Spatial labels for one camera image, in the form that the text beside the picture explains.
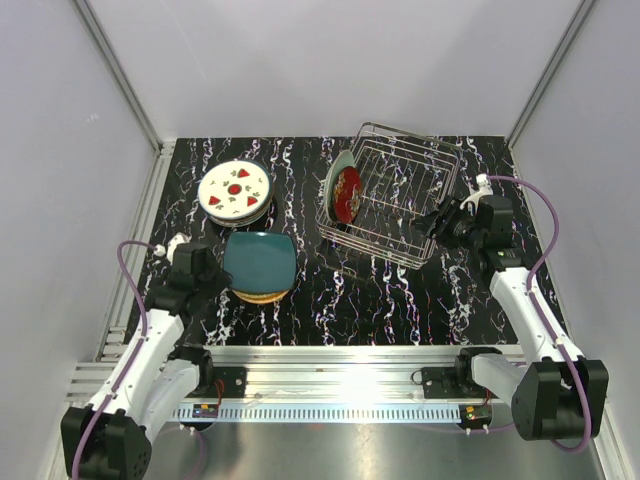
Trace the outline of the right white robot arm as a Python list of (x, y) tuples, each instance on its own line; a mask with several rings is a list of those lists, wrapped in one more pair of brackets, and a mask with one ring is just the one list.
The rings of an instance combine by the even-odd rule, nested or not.
[(429, 239), (467, 250), (491, 296), (516, 333), (525, 366), (518, 367), (493, 347), (463, 348), (455, 361), (453, 385), (465, 397), (486, 390), (510, 408), (520, 437), (582, 449), (600, 429), (609, 374), (567, 337), (550, 307), (537, 297), (537, 280), (513, 240), (509, 199), (484, 195), (476, 202), (452, 196), (413, 220)]

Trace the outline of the mint green flower plate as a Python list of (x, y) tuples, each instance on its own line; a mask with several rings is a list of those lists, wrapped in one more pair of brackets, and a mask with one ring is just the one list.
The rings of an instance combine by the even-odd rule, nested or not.
[(324, 203), (323, 209), (329, 220), (333, 221), (332, 213), (333, 189), (340, 172), (346, 167), (354, 167), (355, 157), (351, 150), (341, 151), (331, 164), (324, 183)]

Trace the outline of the red floral plate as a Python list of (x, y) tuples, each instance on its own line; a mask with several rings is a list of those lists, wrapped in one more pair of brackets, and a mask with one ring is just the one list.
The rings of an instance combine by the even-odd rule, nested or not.
[(348, 166), (342, 169), (334, 183), (331, 197), (332, 212), (343, 224), (351, 223), (357, 216), (362, 195), (362, 183), (358, 170)]

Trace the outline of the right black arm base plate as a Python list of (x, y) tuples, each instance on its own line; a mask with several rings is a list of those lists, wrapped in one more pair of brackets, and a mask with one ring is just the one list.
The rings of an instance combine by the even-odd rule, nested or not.
[(464, 396), (453, 367), (423, 367), (420, 385), (428, 400), (448, 400)]

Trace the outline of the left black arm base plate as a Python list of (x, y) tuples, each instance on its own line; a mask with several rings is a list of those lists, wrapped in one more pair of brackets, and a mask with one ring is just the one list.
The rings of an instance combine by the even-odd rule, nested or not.
[(242, 366), (216, 366), (213, 368), (212, 396), (222, 395), (223, 399), (245, 397), (248, 370)]

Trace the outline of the teal square plate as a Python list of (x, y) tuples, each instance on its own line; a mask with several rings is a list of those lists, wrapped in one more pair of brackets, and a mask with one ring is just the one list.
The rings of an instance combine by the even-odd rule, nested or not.
[(288, 291), (296, 278), (296, 248), (286, 234), (234, 232), (222, 264), (233, 290), (254, 295)]

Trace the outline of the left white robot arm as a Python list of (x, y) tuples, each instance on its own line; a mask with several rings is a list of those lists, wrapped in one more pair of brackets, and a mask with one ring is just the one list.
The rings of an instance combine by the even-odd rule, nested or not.
[(219, 294), (231, 277), (206, 245), (175, 235), (152, 247), (170, 263), (166, 280), (137, 294), (140, 319), (110, 376), (84, 407), (61, 420), (65, 469), (72, 479), (141, 479), (152, 445), (188, 396), (224, 391), (210, 353), (181, 337), (200, 302)]

